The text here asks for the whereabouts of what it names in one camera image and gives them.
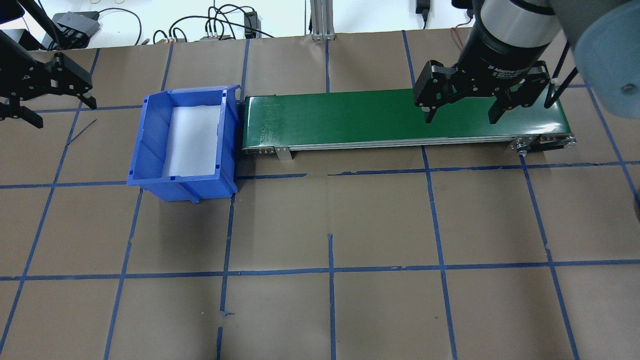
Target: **table surface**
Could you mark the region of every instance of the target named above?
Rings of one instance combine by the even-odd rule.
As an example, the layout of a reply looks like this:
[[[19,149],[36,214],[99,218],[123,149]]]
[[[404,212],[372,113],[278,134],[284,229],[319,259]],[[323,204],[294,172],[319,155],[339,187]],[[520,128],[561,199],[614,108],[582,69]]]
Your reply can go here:
[[[99,108],[0,122],[0,359],[640,358],[640,123],[580,77],[573,149],[239,154],[239,193],[200,204],[125,185],[146,94],[406,89],[459,51],[448,29],[67,51]]]

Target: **cable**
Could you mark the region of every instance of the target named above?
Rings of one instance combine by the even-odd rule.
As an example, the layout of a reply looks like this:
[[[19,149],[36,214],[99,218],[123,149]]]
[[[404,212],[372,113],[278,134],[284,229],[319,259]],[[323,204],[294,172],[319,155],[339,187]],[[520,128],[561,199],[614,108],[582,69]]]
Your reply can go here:
[[[154,44],[156,43],[156,35],[158,35],[159,33],[160,33],[160,34],[162,34],[162,35],[164,36],[164,38],[165,38],[165,39],[169,39],[169,37],[168,37],[168,36],[166,36],[166,33],[165,33],[164,31],[162,31],[162,30],[156,30],[156,32],[154,33],[154,36],[153,36]]]
[[[227,6],[233,7],[234,9],[231,10],[231,11],[228,11],[226,13],[222,12],[222,9],[227,7]],[[223,6],[219,7],[220,12],[225,16],[225,19],[227,19],[227,16],[225,14],[232,13],[232,12],[234,12],[236,10],[240,10],[242,12],[242,14],[244,15],[244,19],[246,19],[249,22],[249,27],[253,28],[253,24],[251,22],[251,18],[249,17],[249,15],[246,13],[246,11],[243,8],[251,8],[251,9],[253,9],[251,6],[236,6],[236,5],[233,5],[233,4],[224,4]]]
[[[211,9],[216,10],[216,15],[214,15],[214,17],[212,19],[214,19],[214,21],[213,21],[213,30],[215,32],[218,32],[218,29],[216,29],[216,20],[219,20],[218,19],[218,14],[222,14],[222,16],[225,18],[225,20],[227,22],[229,21],[229,18],[227,17],[227,15],[225,13],[222,12],[222,10],[220,10],[221,8],[217,8],[215,6],[210,6],[209,9],[207,10],[207,15],[209,16],[209,18],[211,18]],[[229,29],[231,29],[231,36],[233,38],[236,38],[236,33],[234,32],[234,29],[231,26],[229,26]],[[224,33],[224,32],[225,32],[225,25],[222,24],[222,33]]]
[[[547,89],[547,96],[545,98],[545,109],[549,109],[553,104],[556,103],[556,101],[560,98],[560,95],[562,95],[562,93],[567,88],[567,86],[569,86],[571,81],[578,74],[578,69],[574,67],[573,70],[571,70],[571,72],[569,73],[569,75],[567,75],[566,79],[564,79],[562,84],[560,84],[560,86],[556,90],[556,93],[553,94],[553,89],[555,87],[555,84],[554,84],[555,79],[557,79],[557,77],[560,75],[560,70],[562,70],[562,66],[564,65],[564,60],[566,59],[566,55],[569,53],[570,47],[571,45],[569,44],[569,41],[567,41],[566,44],[564,45],[564,49],[562,50],[562,54],[560,55],[560,59],[558,59],[558,64],[556,65],[556,69],[554,70],[554,75],[551,77],[552,81],[549,84],[549,89]]]
[[[470,22],[471,22],[471,20],[473,20],[473,19],[474,19],[473,17],[470,17],[470,18],[469,18],[469,21],[467,21],[467,22],[463,22],[463,23],[461,23],[461,24],[456,25],[454,28],[451,28],[451,33],[455,34],[455,35],[456,35],[456,38],[458,38],[458,42],[456,43],[456,46],[459,44],[459,45],[460,45],[460,46],[459,46],[460,50],[462,50],[462,48],[465,46],[465,44],[463,44],[463,43],[462,43],[462,39],[460,38],[460,34],[458,33],[458,28],[459,28],[460,26],[462,26],[462,25],[467,25],[467,24],[468,24],[468,23],[470,23]]]
[[[29,24],[27,24],[27,20],[24,20],[24,16],[22,17],[22,21],[24,21],[24,25],[27,27],[27,31],[31,33],[31,30],[29,29]]]
[[[172,29],[173,29],[173,27],[174,27],[174,26],[176,26],[176,25],[178,24],[178,22],[183,21],[183,20],[186,20],[186,19],[210,19],[210,17],[208,17],[208,16],[202,16],[202,15],[190,15],[190,16],[181,17],[181,18],[179,18],[178,20],[176,20],[176,21],[171,25],[171,27],[169,27],[169,30],[172,30]],[[227,23],[227,24],[229,24],[229,25],[239,26],[240,28],[253,30],[253,31],[255,31],[256,33],[260,33],[260,34],[266,35],[266,36],[268,36],[268,37],[270,37],[270,38],[273,38],[273,37],[274,37],[273,35],[269,35],[269,34],[265,33],[264,31],[261,31],[261,30],[258,30],[258,29],[254,29],[254,28],[250,28],[249,26],[244,26],[244,25],[236,24],[235,22],[225,21],[225,20],[221,20],[221,19],[218,19],[218,21],[225,22],[225,23]]]
[[[567,75],[566,79],[564,79],[562,84],[560,84],[560,86],[556,90],[556,93],[553,96],[550,96],[550,94],[551,94],[551,90],[554,88],[554,85],[549,84],[549,90],[547,90],[547,98],[545,99],[545,109],[549,109],[553,104],[556,103],[556,101],[558,101],[558,99],[560,98],[560,95],[562,95],[562,93],[566,90],[566,88],[569,86],[569,84],[577,74],[578,74],[578,69],[574,67],[573,70],[571,70],[571,72],[569,73],[569,75]]]
[[[189,40],[187,40],[187,34],[184,33],[184,31],[178,27],[173,28],[173,37],[175,39],[176,42],[178,42],[178,36],[175,34],[176,30],[180,30],[180,32],[182,33],[182,36],[184,36],[184,42],[189,42]]]
[[[214,35],[214,30],[211,29],[212,20],[213,20],[213,26],[216,25],[216,21],[220,21],[217,17],[214,17],[214,18],[209,18],[209,20],[207,20],[207,22],[204,24],[204,31],[207,33],[207,36],[211,35],[211,37],[213,37]],[[222,39],[222,37],[225,36],[225,23],[220,21],[220,26],[222,27],[222,32],[220,33],[220,36],[218,38]]]
[[[140,17],[138,16],[138,14],[132,12],[131,10],[127,10],[127,9],[123,9],[123,8],[106,8],[106,9],[100,10],[98,13],[102,13],[102,12],[105,12],[107,10],[121,10],[123,12],[131,13],[136,17],[136,19],[138,20],[138,25],[140,25],[140,30],[138,31],[138,38],[136,39],[136,43],[134,45],[138,45],[138,42],[140,42],[140,38],[142,37],[142,21],[140,21]]]
[[[44,6],[42,6],[42,2],[40,2],[40,0],[38,0],[38,5],[40,5],[40,8],[42,9],[42,11],[46,15],[47,14],[47,10],[44,10]],[[53,31],[53,35],[54,35],[54,38],[51,39],[51,42],[49,42],[49,46],[47,46],[47,48],[46,48],[47,51],[53,50],[53,47],[54,47],[53,45],[54,44],[58,45],[58,49],[60,48],[60,38],[58,38],[58,33]]]

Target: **conveyor belt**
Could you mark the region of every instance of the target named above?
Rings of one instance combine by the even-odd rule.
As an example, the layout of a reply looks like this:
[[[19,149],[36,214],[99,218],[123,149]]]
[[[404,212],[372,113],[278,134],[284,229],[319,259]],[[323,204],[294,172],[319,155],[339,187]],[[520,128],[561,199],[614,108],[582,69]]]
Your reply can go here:
[[[572,144],[571,128],[559,102],[544,98],[530,108],[508,111],[489,124],[494,99],[466,98],[444,106],[431,124],[413,103],[412,90],[270,95],[246,100],[243,151],[354,149],[447,143],[518,142],[540,151],[538,142]]]

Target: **blue plastic bin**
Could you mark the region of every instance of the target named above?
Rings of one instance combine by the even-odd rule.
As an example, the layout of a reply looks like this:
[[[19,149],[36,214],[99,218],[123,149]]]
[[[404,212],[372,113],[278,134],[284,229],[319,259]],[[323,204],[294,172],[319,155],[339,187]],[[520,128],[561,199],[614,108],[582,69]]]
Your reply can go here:
[[[236,104],[239,85],[167,90],[145,96],[127,185],[140,186],[163,201],[217,199],[237,192],[234,184]],[[173,108],[220,105],[216,170],[203,176],[162,177]]]

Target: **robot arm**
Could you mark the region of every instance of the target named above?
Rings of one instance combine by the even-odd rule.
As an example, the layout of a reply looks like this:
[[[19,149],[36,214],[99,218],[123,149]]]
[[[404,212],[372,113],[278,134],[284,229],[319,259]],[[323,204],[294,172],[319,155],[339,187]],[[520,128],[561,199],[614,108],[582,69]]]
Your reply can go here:
[[[581,17],[579,14],[584,13],[581,9],[592,2],[598,5],[592,8],[591,15]],[[583,71],[601,99],[615,97],[615,101],[604,101],[605,105],[610,104],[607,108],[613,113],[624,114],[622,116],[640,117],[640,94],[634,95],[637,93],[634,82],[640,76],[637,60],[640,47],[637,40],[632,39],[640,24],[637,21],[640,18],[639,0],[454,0],[452,3],[471,6],[476,13],[476,23],[456,64],[444,67],[430,60],[416,80],[414,102],[426,112],[427,123],[433,120],[439,107],[464,97],[495,96],[495,103],[488,109],[491,124],[508,110],[532,105],[550,83],[547,65],[538,58],[557,35],[561,24],[572,44],[578,44],[575,48],[578,69]],[[616,18],[611,26],[611,19],[606,17],[615,11],[621,12],[624,7],[629,8],[623,12],[624,19],[629,20]],[[608,54],[607,60],[602,60],[603,54],[593,51],[595,41],[588,37],[589,33],[593,37],[593,33],[602,35],[603,31],[611,30],[593,31],[599,24],[601,28],[609,25],[618,33],[628,34],[626,38],[608,39],[619,51]],[[635,56],[624,54],[634,46]],[[581,53],[587,60],[581,61]],[[601,66],[603,61],[607,61],[607,66]],[[616,77],[619,66],[625,69],[625,75]],[[615,88],[615,94],[611,94],[612,88]]]
[[[27,10],[38,8],[33,0],[20,0],[20,4]],[[0,5],[0,10],[0,15],[4,15],[0,21],[24,14],[17,2],[12,1]],[[55,30],[51,32],[58,38]],[[93,88],[91,75],[63,53],[55,53],[48,63],[39,62],[0,31],[0,54],[0,95],[9,99],[8,104],[0,104],[0,120],[6,117],[22,118],[35,127],[42,128],[42,117],[21,106],[20,102],[44,94],[72,95],[91,109],[97,107],[95,99],[87,94]]]

